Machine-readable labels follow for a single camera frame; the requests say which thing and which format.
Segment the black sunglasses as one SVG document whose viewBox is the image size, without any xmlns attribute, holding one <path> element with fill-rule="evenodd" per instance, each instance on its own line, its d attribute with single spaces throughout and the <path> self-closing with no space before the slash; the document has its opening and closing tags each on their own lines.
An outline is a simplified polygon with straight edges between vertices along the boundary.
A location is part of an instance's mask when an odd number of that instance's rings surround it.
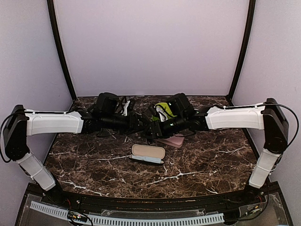
<svg viewBox="0 0 301 226">
<path fill-rule="evenodd" d="M 154 142 L 154 135 L 151 130 L 151 127 L 145 128 L 143 131 L 139 133 L 141 138 L 145 138 L 148 145 Z"/>
</svg>

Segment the pink glasses case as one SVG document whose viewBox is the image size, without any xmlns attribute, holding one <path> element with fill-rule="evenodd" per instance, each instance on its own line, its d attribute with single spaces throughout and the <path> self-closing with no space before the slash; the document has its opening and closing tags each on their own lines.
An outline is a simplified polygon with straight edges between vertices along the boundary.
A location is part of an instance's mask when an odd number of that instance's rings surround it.
<svg viewBox="0 0 301 226">
<path fill-rule="evenodd" d="M 155 141 L 172 147 L 181 148 L 184 143 L 184 137 L 182 137 L 181 134 L 179 134 L 166 139 L 156 139 Z"/>
</svg>

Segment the black glasses case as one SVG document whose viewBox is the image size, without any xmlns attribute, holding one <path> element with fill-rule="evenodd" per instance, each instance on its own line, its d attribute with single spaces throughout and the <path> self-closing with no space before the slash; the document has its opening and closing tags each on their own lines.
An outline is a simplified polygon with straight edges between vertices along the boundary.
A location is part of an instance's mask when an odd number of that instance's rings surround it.
<svg viewBox="0 0 301 226">
<path fill-rule="evenodd" d="M 132 154 L 129 156 L 130 159 L 132 159 L 131 158 L 132 155 L 155 157 L 155 158 L 160 158 L 163 161 L 163 159 L 166 155 L 166 151 L 163 147 L 159 147 L 159 146 L 134 144 L 132 146 Z"/>
</svg>

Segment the blue cleaning cloth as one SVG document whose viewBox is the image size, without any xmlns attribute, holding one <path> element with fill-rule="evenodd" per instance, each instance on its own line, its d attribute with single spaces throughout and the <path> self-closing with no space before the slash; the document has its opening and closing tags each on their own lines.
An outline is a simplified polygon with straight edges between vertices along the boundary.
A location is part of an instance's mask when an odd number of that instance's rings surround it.
<svg viewBox="0 0 301 226">
<path fill-rule="evenodd" d="M 152 163 L 157 163 L 157 164 L 163 163 L 163 161 L 160 158 L 149 157 L 149 156 L 132 155 L 131 158 L 135 159 L 135 160 L 152 162 Z"/>
</svg>

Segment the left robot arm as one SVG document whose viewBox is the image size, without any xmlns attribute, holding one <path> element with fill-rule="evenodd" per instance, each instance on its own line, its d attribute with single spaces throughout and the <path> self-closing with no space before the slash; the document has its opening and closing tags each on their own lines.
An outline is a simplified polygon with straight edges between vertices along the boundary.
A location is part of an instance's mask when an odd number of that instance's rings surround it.
<svg viewBox="0 0 301 226">
<path fill-rule="evenodd" d="M 44 165 L 34 156 L 27 145 L 27 137 L 38 134 L 72 133 L 90 134 L 102 129 L 115 130 L 120 134 L 143 131 L 148 119 L 133 110 L 134 99 L 122 104 L 119 97 L 112 93 L 99 94 L 95 104 L 88 109 L 68 112 L 42 112 L 24 109 L 16 105 L 2 123 L 6 163 L 15 161 L 48 191 L 48 198 L 56 205 L 66 202 L 66 194 L 59 189 L 59 183 Z"/>
</svg>

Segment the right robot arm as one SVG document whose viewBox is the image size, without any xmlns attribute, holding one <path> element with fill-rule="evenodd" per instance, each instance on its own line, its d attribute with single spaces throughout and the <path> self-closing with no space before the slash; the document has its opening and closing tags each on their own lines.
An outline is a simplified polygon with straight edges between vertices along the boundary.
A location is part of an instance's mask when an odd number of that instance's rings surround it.
<svg viewBox="0 0 301 226">
<path fill-rule="evenodd" d="M 273 98 L 263 103 L 243 106 L 212 105 L 194 109 L 184 93 L 166 100 L 171 110 L 165 121 L 150 124 L 148 134 L 152 139 L 169 138 L 188 129 L 191 132 L 209 131 L 224 128 L 246 128 L 264 131 L 263 151 L 249 178 L 249 187 L 240 193 L 240 200 L 250 204 L 258 197 L 258 190 L 270 172 L 290 146 L 288 140 L 289 123 L 281 105 Z"/>
</svg>

